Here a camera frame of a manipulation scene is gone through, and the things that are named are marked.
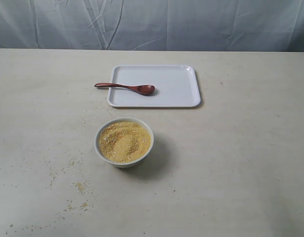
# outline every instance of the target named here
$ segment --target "yellow granular powder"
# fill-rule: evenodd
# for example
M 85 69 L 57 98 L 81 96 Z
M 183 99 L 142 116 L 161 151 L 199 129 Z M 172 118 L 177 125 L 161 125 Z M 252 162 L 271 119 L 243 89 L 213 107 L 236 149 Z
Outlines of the yellow granular powder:
M 149 133 L 134 122 L 116 122 L 99 137 L 99 150 L 107 159 L 127 163 L 139 159 L 149 149 Z

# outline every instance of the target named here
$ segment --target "spoon bowl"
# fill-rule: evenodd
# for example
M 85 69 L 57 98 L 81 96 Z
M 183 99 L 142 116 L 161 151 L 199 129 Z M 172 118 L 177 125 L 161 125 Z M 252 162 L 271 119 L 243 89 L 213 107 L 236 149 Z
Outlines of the spoon bowl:
M 141 95 L 150 95 L 155 91 L 154 85 L 129 86 L 129 85 L 121 85 L 121 84 L 115 84 L 115 83 L 97 83 L 94 86 L 95 87 L 122 87 L 122 88 L 130 89 Z

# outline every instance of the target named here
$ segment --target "white bowl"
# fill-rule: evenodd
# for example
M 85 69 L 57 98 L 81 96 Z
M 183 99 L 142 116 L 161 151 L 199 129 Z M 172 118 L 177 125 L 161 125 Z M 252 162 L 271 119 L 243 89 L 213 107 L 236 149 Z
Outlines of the white bowl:
M 149 135 L 150 135 L 150 140 L 151 140 L 151 143 L 150 143 L 150 147 L 148 149 L 148 151 L 142 156 L 140 157 L 139 159 L 136 159 L 132 162 L 128 162 L 128 163 L 119 163 L 119 162 L 114 162 L 114 161 L 111 161 L 109 159 L 107 159 L 106 157 L 104 157 L 104 155 L 100 152 L 100 149 L 99 149 L 99 144 L 98 144 L 98 140 L 99 140 L 99 136 L 101 134 L 101 132 L 103 131 L 103 129 L 105 127 L 108 127 L 109 125 L 113 124 L 113 123 L 116 123 L 116 122 L 134 122 L 138 125 L 140 125 L 141 127 L 143 127 L 146 131 L 148 131 Z M 95 150 L 97 152 L 97 154 L 100 156 L 100 158 L 102 158 L 104 161 L 106 161 L 107 163 L 109 164 L 112 164 L 113 166 L 117 167 L 117 168 L 128 168 L 128 167 L 132 167 L 136 164 L 138 164 L 139 162 L 141 162 L 148 154 L 149 152 L 151 151 L 152 149 L 152 146 L 153 146 L 153 143 L 154 143 L 154 136 L 153 136 L 153 132 L 152 130 L 149 128 L 149 126 L 147 126 L 144 122 L 142 122 L 141 120 L 139 119 L 136 119 L 136 118 L 116 118 L 116 119 L 113 119 L 107 123 L 105 123 L 100 129 L 99 131 L 97 132 L 96 136 L 95 136 Z

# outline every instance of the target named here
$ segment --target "white cloth backdrop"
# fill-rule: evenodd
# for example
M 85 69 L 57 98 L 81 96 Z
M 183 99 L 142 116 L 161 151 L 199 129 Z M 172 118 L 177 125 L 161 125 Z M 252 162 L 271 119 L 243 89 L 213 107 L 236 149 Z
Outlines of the white cloth backdrop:
M 304 51 L 304 0 L 0 0 L 0 47 Z

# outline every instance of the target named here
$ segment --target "bowl rim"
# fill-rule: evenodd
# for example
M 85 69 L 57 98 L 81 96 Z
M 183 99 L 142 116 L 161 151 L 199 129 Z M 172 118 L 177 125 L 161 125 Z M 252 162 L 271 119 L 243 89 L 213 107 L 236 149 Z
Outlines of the bowl rim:
M 131 162 L 127 162 L 127 163 L 119 163 L 119 162 L 114 162 L 114 161 L 111 161 L 109 159 L 107 159 L 106 157 L 104 157 L 104 155 L 102 155 L 102 153 L 100 152 L 99 150 L 99 145 L 98 145 L 98 139 L 99 139 L 99 136 L 102 132 L 102 130 L 105 128 L 105 127 L 108 127 L 109 125 L 113 124 L 113 123 L 116 123 L 116 122 L 122 122 L 122 121 L 129 121 L 129 122 L 134 122 L 134 123 L 137 123 L 138 125 L 142 126 L 143 124 L 143 127 L 144 129 L 146 129 L 150 135 L 150 147 L 149 149 L 147 150 L 147 152 L 141 156 L 140 158 L 134 160 L 134 161 L 131 161 Z M 153 147 L 153 144 L 154 144 L 154 134 L 153 134 L 153 131 L 152 129 L 145 123 L 143 122 L 142 120 L 140 119 L 137 119 L 137 118 L 132 118 L 132 117 L 119 117 L 119 118 L 115 118 L 115 119 L 112 119 L 108 122 L 106 122 L 103 126 L 100 127 L 100 129 L 97 131 L 96 135 L 95 135 L 95 139 L 94 139 L 94 146 L 95 146 L 95 151 L 96 153 L 99 155 L 99 157 L 106 161 L 107 163 L 110 163 L 112 165 L 118 165 L 118 166 L 126 166 L 126 165 L 131 165 L 131 164 L 134 164 L 134 163 L 137 163 L 141 160 L 143 160 L 151 151 L 152 147 Z

